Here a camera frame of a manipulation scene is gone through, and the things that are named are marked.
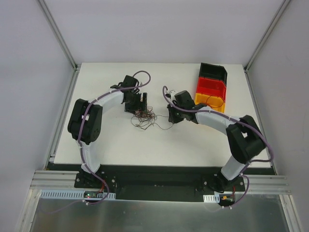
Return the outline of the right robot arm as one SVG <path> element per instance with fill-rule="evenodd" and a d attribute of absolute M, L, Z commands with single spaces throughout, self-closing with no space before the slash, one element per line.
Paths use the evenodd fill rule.
<path fill-rule="evenodd" d="M 162 89 L 168 102 L 169 122 L 177 124 L 184 120 L 213 128 L 227 136 L 231 157 L 221 168 L 217 185 L 221 190 L 229 190 L 238 177 L 267 146 L 255 120 L 249 115 L 233 118 L 213 110 L 210 106 L 195 104 L 188 91 L 176 92 Z"/>

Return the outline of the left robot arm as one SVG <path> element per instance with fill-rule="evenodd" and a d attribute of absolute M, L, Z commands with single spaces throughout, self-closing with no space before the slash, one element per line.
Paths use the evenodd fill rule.
<path fill-rule="evenodd" d="M 91 188 L 101 185 L 102 176 L 97 173 L 100 168 L 94 145 L 101 132 L 102 116 L 115 106 L 125 105 L 125 112 L 135 114 L 146 112 L 147 93 L 141 93 L 140 88 L 147 85 L 151 79 L 143 84 L 134 74 L 126 75 L 122 82 L 97 98 L 87 101 L 76 100 L 68 123 L 68 132 L 76 141 L 82 160 L 81 168 L 88 174 L 85 182 Z"/>

